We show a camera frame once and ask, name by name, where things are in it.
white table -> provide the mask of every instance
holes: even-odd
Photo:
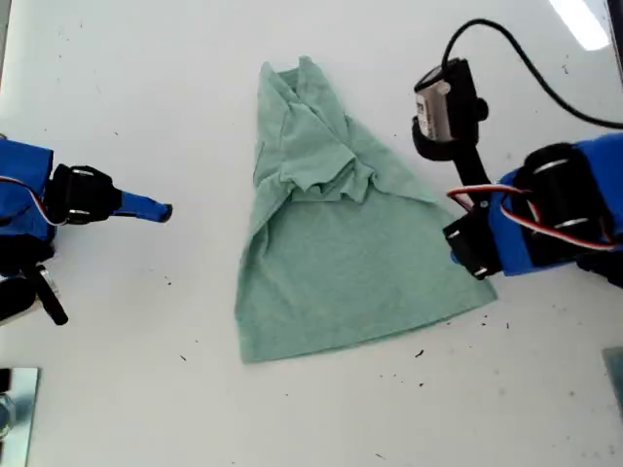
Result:
[[[621,465],[600,352],[623,345],[623,295],[575,267],[498,276],[499,301],[450,326],[239,360],[261,63],[310,55],[442,192],[458,178],[415,152],[412,87],[478,16],[509,27],[577,107],[623,119],[612,49],[584,52],[546,0],[14,2],[0,130],[175,205],[165,226],[62,229],[49,269],[69,324],[38,312],[0,330],[2,366],[43,369],[31,467]],[[479,148],[492,176],[602,132],[556,107],[495,32],[470,31],[456,54],[491,106]]]

metal plate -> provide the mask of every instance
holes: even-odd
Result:
[[[10,389],[6,394],[16,408],[16,424],[2,440],[0,467],[25,467],[28,460],[30,431],[37,396],[37,368],[11,369]]]
[[[616,400],[623,415],[623,347],[604,350],[604,360],[610,380],[614,386]]]

green t-shirt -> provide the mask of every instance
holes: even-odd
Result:
[[[320,68],[260,78],[256,198],[238,277],[244,362],[426,326],[495,299],[450,258],[452,217],[347,116]]]

white wire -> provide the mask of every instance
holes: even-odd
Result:
[[[32,188],[30,188],[28,185],[26,185],[24,182],[22,182],[21,180],[18,180],[17,178],[13,178],[13,177],[0,175],[0,182],[9,182],[9,183],[13,183],[16,185],[20,185],[26,190],[28,190],[28,192],[30,193],[30,197],[32,198],[33,202],[35,203],[35,206],[37,207],[37,210],[41,214],[41,217],[43,217],[43,219],[51,226],[60,227],[60,226],[64,226],[65,224],[67,224],[66,220],[64,220],[63,222],[53,222],[52,220],[50,220],[50,218],[48,217],[48,213],[46,212],[45,206],[43,205],[43,203],[41,202],[41,200],[39,199],[35,191]]]
[[[454,188],[448,192],[448,196],[454,200],[458,200],[459,195],[466,195],[469,193],[478,193],[478,192],[505,192],[505,193],[517,193],[521,195],[525,195],[529,193],[526,190],[521,190],[517,187],[513,187],[512,185],[502,185],[502,184],[484,184],[484,185],[468,185],[465,187]],[[539,234],[544,234],[551,236],[553,238],[557,238],[561,241],[565,241],[566,243],[571,243],[576,246],[580,246],[582,248],[588,248],[596,251],[611,251],[616,248],[616,244],[614,243],[599,243],[596,241],[583,240],[581,238],[577,238],[573,235],[569,235],[567,233],[562,233],[556,231],[554,229],[550,229],[548,227],[540,225],[540,214],[538,209],[534,204],[526,199],[528,206],[530,208],[532,217],[535,222],[528,221],[522,217],[516,216],[508,209],[504,207],[502,203],[500,203],[499,208],[502,214],[510,221],[519,224],[526,229],[530,229],[531,231],[537,232]],[[465,207],[465,202],[462,201],[460,204]]]

red wire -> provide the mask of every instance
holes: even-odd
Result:
[[[491,185],[471,185],[471,186],[466,186],[466,187],[454,188],[453,190],[450,190],[449,192],[447,192],[447,195],[450,199],[460,204],[464,209],[466,209],[467,211],[471,211],[473,206],[469,205],[464,200],[460,199],[458,196],[468,194],[468,193],[476,193],[476,192],[503,192],[503,193],[518,194],[518,195],[526,195],[530,193],[527,190],[521,190],[511,185],[491,184]],[[531,209],[531,212],[532,212],[532,216],[534,216],[534,220],[536,222],[531,221],[530,219],[525,219],[523,217],[517,216],[516,214],[506,209],[503,206],[503,204],[500,204],[500,210],[506,218],[508,218],[509,220],[523,227],[531,229],[540,234],[546,234],[546,235],[552,236],[561,241],[566,241],[568,243],[571,243],[577,246],[594,249],[594,250],[600,250],[600,251],[608,251],[608,250],[613,249],[616,246],[616,244],[613,242],[600,243],[600,242],[595,242],[595,241],[590,241],[590,240],[584,240],[582,238],[569,235],[568,233],[562,233],[555,229],[546,227],[540,224],[540,213],[538,211],[538,208],[529,199],[526,199],[526,202],[528,203]],[[610,237],[606,232],[605,232],[605,236],[606,238],[608,238],[608,240],[610,240]]]

